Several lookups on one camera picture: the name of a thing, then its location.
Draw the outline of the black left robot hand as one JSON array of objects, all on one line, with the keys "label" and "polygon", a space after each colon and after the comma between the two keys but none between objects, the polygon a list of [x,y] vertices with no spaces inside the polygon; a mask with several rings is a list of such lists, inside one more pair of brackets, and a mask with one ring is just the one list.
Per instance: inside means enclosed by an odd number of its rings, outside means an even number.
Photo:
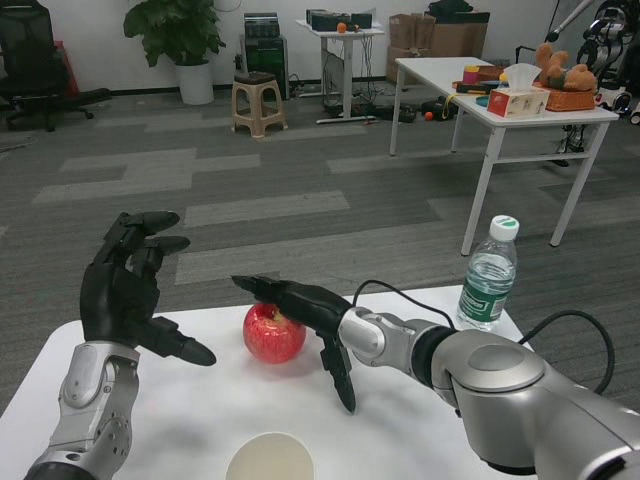
[{"label": "black left robot hand", "polygon": [[214,353],[183,335],[179,326],[154,315],[160,290],[156,275],[165,257],[190,245],[182,236],[162,236],[180,216],[171,211],[121,213],[86,267],[80,290],[80,318],[87,341],[141,346],[163,358],[212,366]]}]

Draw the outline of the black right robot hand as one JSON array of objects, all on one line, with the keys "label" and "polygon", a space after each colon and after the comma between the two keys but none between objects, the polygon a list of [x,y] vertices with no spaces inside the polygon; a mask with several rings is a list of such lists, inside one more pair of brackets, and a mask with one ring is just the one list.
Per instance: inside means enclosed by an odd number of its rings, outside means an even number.
[{"label": "black right robot hand", "polygon": [[324,349],[320,352],[323,368],[331,374],[346,410],[354,413],[356,397],[350,377],[351,361],[338,334],[341,320],[351,304],[320,286],[264,276],[232,275],[231,278],[256,300],[275,305],[286,318],[309,327],[323,340]]}]

